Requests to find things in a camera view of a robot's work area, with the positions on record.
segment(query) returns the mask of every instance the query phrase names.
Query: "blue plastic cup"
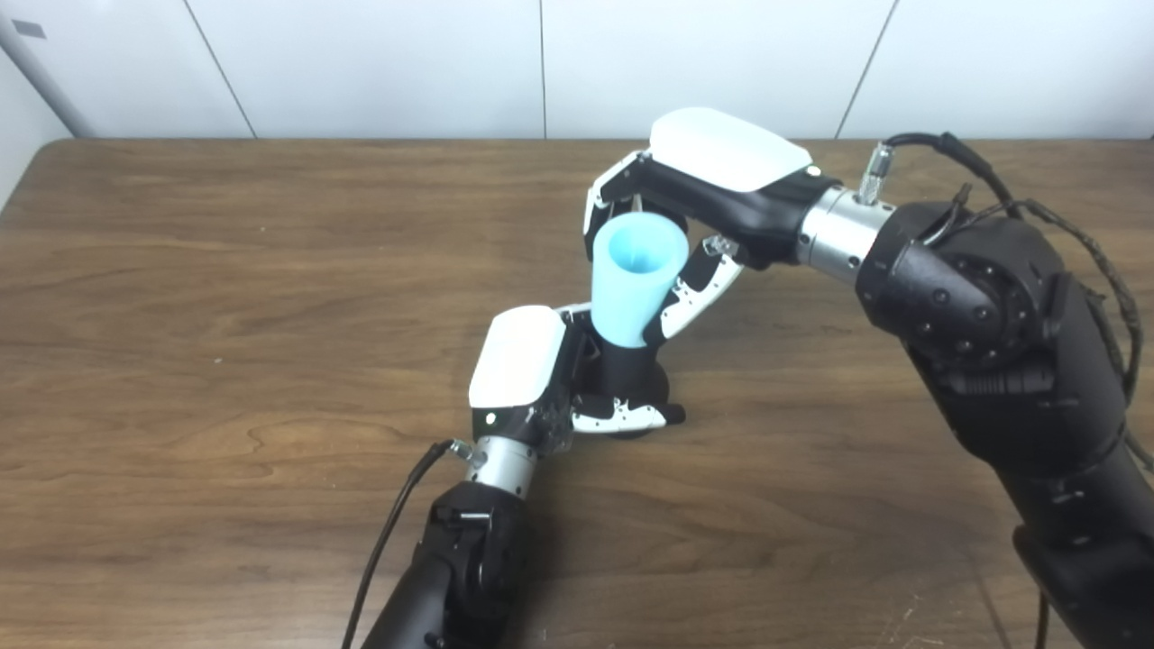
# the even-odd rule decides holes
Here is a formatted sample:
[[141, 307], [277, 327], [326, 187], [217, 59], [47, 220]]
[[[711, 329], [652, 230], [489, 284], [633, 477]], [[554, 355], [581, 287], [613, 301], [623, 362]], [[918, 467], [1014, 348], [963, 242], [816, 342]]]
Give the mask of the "blue plastic cup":
[[632, 211], [610, 218], [593, 239], [593, 328], [622, 348], [643, 348], [642, 331], [689, 259], [685, 233], [668, 218]]

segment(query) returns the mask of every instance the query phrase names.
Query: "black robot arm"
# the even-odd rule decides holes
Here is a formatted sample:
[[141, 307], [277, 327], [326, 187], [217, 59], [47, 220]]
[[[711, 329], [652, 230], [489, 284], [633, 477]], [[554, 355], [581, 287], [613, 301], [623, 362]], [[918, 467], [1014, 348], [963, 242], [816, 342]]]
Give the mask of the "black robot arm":
[[[598, 179], [586, 241], [639, 200], [712, 227], [739, 263], [811, 266], [853, 286], [869, 321], [899, 338], [959, 442], [997, 472], [1022, 516], [1014, 546], [1073, 634], [1087, 649], [1154, 647], [1154, 493], [1126, 450], [1140, 327], [1096, 244], [1042, 206], [1014, 201], [990, 165], [949, 134], [881, 143], [854, 192], [772, 139], [764, 157], [782, 162], [777, 173], [745, 173], [742, 165], [773, 167], [730, 137], [758, 141], [757, 127], [714, 112], [674, 114], [658, 125], [669, 121], [676, 133], [667, 128], [659, 142], [655, 125], [651, 150]], [[966, 210], [968, 186], [952, 202], [879, 201], [894, 148], [905, 144], [932, 147], [972, 171], [1011, 218]], [[722, 159], [704, 164], [689, 154]], [[755, 177], [765, 182], [754, 186]], [[1123, 289], [1129, 368], [1099, 297], [1065, 270], [1022, 207], [1078, 237]], [[685, 275], [700, 275], [695, 258]], [[667, 306], [695, 297], [675, 293]]]
[[862, 307], [997, 472], [1022, 516], [1014, 547], [1074, 636], [1087, 649], [1152, 647], [1154, 493], [1126, 450], [1124, 380], [1096, 298], [1022, 221], [922, 244], [947, 212], [896, 211], [863, 260]]

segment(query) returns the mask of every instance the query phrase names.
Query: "metal cylinder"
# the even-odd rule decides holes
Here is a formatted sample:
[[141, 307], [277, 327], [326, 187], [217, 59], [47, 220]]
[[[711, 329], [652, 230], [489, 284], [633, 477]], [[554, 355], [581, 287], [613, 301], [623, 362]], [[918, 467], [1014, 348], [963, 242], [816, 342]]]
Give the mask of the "metal cylinder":
[[847, 284], [857, 281], [857, 270], [869, 254], [893, 206], [865, 206], [845, 187], [831, 187], [814, 203], [797, 234], [797, 262], [811, 266]]
[[479, 468], [469, 468], [466, 480], [507, 491], [517, 498], [529, 495], [529, 483], [537, 468], [537, 452], [509, 438], [488, 435], [477, 441], [474, 453], [485, 458]]

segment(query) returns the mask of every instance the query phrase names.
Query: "wood grain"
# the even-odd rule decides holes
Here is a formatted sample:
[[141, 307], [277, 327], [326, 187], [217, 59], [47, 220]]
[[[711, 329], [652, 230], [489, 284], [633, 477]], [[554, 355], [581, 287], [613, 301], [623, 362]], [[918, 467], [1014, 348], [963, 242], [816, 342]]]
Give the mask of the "wood grain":
[[[0, 217], [0, 646], [336, 647], [404, 476], [467, 433], [489, 319], [587, 296], [585, 188], [631, 144], [44, 150]], [[809, 144], [847, 179], [870, 149]], [[1100, 237], [1147, 321], [1152, 144], [977, 146]], [[914, 150], [894, 174], [894, 202], [965, 180]], [[662, 358], [689, 423], [539, 471], [508, 647], [1029, 646], [1014, 512], [845, 286], [748, 274]], [[458, 473], [418, 490], [374, 612]]]

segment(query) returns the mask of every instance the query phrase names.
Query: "white wall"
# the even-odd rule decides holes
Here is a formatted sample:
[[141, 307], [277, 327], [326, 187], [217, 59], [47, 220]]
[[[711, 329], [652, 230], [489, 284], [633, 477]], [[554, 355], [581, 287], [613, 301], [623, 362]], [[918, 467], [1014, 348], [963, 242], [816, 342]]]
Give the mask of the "white wall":
[[189, 5], [261, 137], [544, 134], [538, 0]]
[[892, 0], [544, 0], [549, 137], [645, 137], [707, 105], [833, 137]]
[[181, 0], [0, 0], [0, 43], [77, 135], [252, 136]]
[[1149, 137], [1154, 1], [900, 0], [841, 132]]
[[710, 105], [793, 137], [1149, 137], [1152, 29], [1154, 0], [0, 0], [95, 136], [644, 137]]
[[8, 202], [36, 151], [68, 136], [57, 114], [0, 51], [0, 208]]

